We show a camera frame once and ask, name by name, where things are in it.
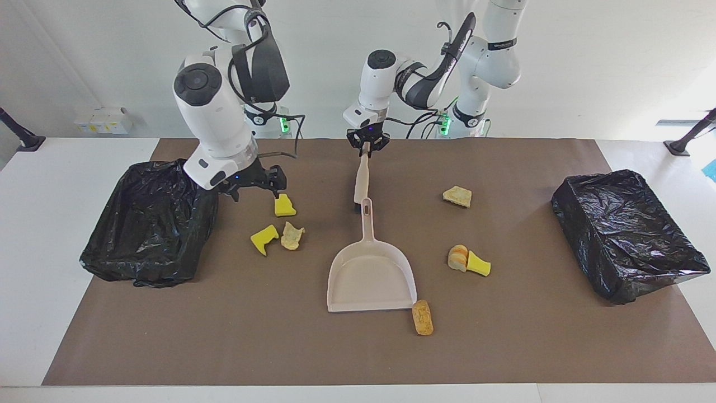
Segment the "yellow sponge wedge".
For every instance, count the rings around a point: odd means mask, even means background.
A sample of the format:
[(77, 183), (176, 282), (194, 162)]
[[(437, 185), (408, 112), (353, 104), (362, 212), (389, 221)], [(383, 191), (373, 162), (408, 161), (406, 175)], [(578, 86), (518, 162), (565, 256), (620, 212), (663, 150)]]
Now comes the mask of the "yellow sponge wedge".
[(491, 263), (478, 257), (472, 250), (468, 250), (466, 270), (487, 277), (491, 273)]

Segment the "black bag lined bin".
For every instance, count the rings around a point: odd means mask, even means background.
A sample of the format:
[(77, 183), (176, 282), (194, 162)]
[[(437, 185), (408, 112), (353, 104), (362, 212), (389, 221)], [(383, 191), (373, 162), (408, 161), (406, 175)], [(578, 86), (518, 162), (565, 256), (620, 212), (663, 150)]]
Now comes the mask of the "black bag lined bin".
[(192, 181), (185, 163), (179, 158), (128, 167), (79, 256), (82, 268), (136, 287), (173, 287), (195, 277), (218, 195)]
[(635, 171), (568, 176), (553, 193), (552, 210), (591, 288), (611, 304), (711, 272)]

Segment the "white wall socket boxes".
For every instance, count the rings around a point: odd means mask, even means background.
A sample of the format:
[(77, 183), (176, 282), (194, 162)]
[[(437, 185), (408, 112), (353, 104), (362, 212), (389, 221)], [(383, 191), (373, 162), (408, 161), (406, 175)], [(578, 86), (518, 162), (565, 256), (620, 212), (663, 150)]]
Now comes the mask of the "white wall socket boxes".
[(79, 113), (74, 127), (80, 133), (126, 135), (133, 129), (133, 121), (123, 107), (101, 107)]

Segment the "beige plastic dustpan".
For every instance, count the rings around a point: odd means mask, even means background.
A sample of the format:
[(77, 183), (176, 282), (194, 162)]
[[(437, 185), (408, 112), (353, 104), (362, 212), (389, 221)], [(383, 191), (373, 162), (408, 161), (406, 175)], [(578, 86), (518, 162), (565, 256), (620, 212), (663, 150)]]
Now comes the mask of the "beige plastic dustpan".
[(417, 287), (407, 256), (376, 239), (373, 200), (361, 201), (361, 240), (333, 258), (327, 281), (330, 313), (406, 310), (417, 303)]

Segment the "brown bread loaf toy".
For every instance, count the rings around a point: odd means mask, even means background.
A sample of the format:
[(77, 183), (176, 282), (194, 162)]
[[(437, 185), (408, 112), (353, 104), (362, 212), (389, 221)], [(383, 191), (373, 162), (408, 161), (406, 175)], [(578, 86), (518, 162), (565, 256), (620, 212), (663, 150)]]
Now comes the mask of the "brown bread loaf toy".
[(425, 300), (419, 300), (413, 304), (411, 312), (417, 334), (431, 336), (434, 332), (434, 326), (429, 303)]

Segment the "yellow notched sponge piece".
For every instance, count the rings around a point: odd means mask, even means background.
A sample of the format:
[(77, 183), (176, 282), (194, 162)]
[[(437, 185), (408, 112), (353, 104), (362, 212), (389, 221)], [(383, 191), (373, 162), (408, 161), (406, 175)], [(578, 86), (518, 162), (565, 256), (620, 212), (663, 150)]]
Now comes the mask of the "yellow notched sponge piece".
[(279, 239), (279, 233), (273, 224), (269, 224), (266, 228), (258, 231), (250, 236), (251, 243), (261, 255), (267, 256), (266, 245)]

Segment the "beige brush black bristles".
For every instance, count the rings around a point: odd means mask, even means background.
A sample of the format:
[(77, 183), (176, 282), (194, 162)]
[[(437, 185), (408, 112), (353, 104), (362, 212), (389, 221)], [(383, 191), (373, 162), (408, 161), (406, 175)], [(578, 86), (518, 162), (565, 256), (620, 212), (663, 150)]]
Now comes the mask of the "beige brush black bristles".
[(369, 145), (365, 143), (365, 153), (360, 157), (360, 165), (356, 171), (355, 191), (354, 191), (354, 212), (361, 213), (361, 202), (368, 198), (369, 191)]

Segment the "beige sponge piece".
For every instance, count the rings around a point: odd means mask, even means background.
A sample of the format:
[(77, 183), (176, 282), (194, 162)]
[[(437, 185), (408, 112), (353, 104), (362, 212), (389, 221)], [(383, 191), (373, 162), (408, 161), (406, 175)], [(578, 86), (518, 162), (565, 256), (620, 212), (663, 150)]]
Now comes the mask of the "beige sponge piece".
[(304, 228), (296, 228), (291, 222), (286, 221), (281, 235), (281, 245), (289, 251), (295, 251), (299, 248), (302, 235), (306, 232)]

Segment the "brown table mat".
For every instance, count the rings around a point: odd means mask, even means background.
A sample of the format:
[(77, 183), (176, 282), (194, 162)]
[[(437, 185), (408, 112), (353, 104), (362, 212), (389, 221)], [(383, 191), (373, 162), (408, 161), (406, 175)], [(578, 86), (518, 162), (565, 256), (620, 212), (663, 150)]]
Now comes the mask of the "brown table mat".
[[(716, 350), (670, 286), (612, 306), (591, 288), (553, 214), (572, 175), (608, 172), (575, 139), (393, 140), (370, 161), (374, 230), (407, 256), (435, 332), (404, 311), (330, 313), (329, 268), (361, 237), (357, 155), (304, 140), (284, 160), (299, 249), (261, 255), (271, 197), (241, 191), (218, 217), (194, 281), (137, 288), (92, 279), (44, 385), (716, 382)], [(461, 186), (470, 208), (442, 199)], [(465, 245), (487, 277), (448, 266)]]

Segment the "beige toast slice toy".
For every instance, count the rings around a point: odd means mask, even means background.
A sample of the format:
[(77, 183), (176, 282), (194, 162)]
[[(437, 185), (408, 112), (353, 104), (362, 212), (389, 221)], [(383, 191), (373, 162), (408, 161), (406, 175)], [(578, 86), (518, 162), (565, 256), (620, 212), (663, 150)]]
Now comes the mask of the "beige toast slice toy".
[(442, 192), (442, 199), (444, 201), (453, 203), (455, 205), (470, 208), (472, 203), (473, 192), (469, 189), (461, 186), (453, 186), (448, 190)]

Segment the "striped round bread toy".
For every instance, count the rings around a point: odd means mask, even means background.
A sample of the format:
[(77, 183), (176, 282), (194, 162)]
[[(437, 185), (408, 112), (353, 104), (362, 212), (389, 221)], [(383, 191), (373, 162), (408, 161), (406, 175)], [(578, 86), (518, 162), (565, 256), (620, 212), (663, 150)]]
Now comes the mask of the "striped round bread toy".
[(455, 245), (450, 248), (447, 264), (453, 270), (465, 273), (467, 271), (469, 250), (465, 245)]

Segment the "black stand leg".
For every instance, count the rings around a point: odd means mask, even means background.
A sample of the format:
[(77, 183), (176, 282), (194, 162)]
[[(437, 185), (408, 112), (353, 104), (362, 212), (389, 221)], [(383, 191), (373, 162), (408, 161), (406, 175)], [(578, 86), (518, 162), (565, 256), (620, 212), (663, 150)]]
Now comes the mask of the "black stand leg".
[(699, 135), (705, 133), (708, 127), (716, 122), (716, 107), (709, 110), (705, 117), (699, 120), (693, 127), (678, 140), (665, 140), (662, 144), (673, 156), (689, 157), (687, 145), (691, 140), (696, 139)]
[(18, 152), (37, 151), (46, 140), (46, 136), (36, 135), (18, 124), (2, 107), (0, 107), (0, 121), (20, 140), (20, 145), (16, 148)]

